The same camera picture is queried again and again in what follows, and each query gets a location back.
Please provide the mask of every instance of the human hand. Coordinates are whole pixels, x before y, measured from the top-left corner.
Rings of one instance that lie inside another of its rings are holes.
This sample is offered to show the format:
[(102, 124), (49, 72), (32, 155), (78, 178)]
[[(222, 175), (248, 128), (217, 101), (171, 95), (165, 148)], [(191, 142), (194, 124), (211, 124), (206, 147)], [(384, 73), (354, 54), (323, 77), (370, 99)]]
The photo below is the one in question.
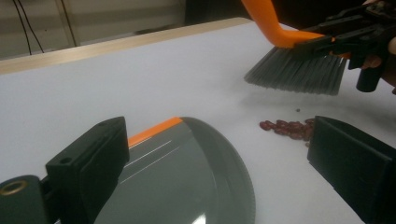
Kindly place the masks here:
[[(374, 3), (377, 0), (367, 0), (363, 4), (370, 4)], [(385, 70), (382, 73), (381, 77), (384, 79), (388, 84), (395, 87), (392, 93), (396, 95), (396, 37), (393, 37), (388, 44), (388, 51), (389, 51), (389, 58), (388, 61), (385, 62)], [(366, 68), (376, 68), (382, 63), (380, 57), (376, 55), (368, 55), (363, 63), (361, 69)]]

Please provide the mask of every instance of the pile of beans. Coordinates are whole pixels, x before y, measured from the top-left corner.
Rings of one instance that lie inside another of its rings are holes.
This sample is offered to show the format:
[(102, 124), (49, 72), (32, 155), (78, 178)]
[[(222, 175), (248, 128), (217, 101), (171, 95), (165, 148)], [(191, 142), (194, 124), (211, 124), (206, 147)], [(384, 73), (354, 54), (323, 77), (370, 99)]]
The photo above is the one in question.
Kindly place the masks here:
[(276, 123), (269, 120), (260, 122), (260, 127), (265, 131), (274, 130), (274, 133), (289, 136), (294, 140), (304, 140), (308, 142), (312, 137), (315, 119), (306, 119), (302, 124), (300, 121), (286, 122), (278, 119)]

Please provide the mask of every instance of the dark background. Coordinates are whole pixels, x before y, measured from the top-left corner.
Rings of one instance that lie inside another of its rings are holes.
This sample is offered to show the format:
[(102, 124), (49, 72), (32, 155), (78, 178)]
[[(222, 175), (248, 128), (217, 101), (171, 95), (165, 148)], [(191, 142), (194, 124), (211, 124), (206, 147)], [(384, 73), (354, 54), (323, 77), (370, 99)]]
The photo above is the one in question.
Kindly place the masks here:
[[(349, 7), (359, 6), (364, 1), (272, 0), (279, 21), (297, 29), (324, 22), (326, 17)], [(186, 0), (186, 25), (234, 17), (250, 19), (240, 0)]]

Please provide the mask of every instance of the white tabletop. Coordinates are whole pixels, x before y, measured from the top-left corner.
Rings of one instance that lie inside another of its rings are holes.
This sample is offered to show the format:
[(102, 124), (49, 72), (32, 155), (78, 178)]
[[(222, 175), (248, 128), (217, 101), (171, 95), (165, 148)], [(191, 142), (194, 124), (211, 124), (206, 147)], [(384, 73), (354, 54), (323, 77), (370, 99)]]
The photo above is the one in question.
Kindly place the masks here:
[(392, 87), (381, 81), (377, 91), (359, 92), (358, 70), (346, 71), (335, 97), (247, 84), (243, 76), (271, 47), (251, 22), (2, 75), (0, 182), (44, 177), (49, 159), (104, 119), (124, 116), (131, 136), (174, 116), (194, 117), (240, 153), (256, 193), (256, 223), (362, 223), (309, 164), (303, 142), (258, 124), (320, 115), (396, 147)]

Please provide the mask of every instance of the black cable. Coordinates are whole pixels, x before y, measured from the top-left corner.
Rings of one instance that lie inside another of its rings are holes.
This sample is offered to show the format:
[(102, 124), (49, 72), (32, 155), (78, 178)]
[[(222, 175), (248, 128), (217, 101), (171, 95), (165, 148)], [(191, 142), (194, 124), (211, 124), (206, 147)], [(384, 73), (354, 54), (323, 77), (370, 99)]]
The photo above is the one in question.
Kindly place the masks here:
[(30, 25), (29, 19), (27, 18), (26, 12), (25, 12), (25, 10), (24, 10), (24, 7), (23, 7), (21, 1), (20, 1), (20, 0), (17, 0), (17, 1), (18, 1), (18, 2), (20, 3), (20, 5), (21, 5), (23, 14), (24, 14), (24, 16), (25, 16), (25, 19), (26, 19), (26, 21), (27, 21), (27, 24), (29, 25), (30, 31), (32, 32), (33, 36), (35, 37), (35, 41), (37, 41), (37, 44), (38, 44), (38, 46), (40, 47), (41, 52), (44, 53), (44, 50), (43, 50), (43, 48), (41, 47), (40, 41), (38, 41), (38, 38), (37, 38), (37, 36), (35, 35), (35, 32), (33, 31), (32, 26)]
[(27, 47), (29, 48), (30, 55), (32, 55), (32, 49), (30, 48), (29, 36), (27, 36), (26, 28), (24, 27), (20, 10), (18, 9), (18, 6), (17, 6), (17, 3), (15, 2), (15, 0), (12, 0), (12, 2), (14, 2), (14, 6), (15, 6), (15, 8), (18, 11), (18, 15), (20, 16), (20, 21), (21, 21), (21, 24), (22, 24), (22, 27), (23, 27), (23, 31), (24, 31), (25, 37), (26, 37)]

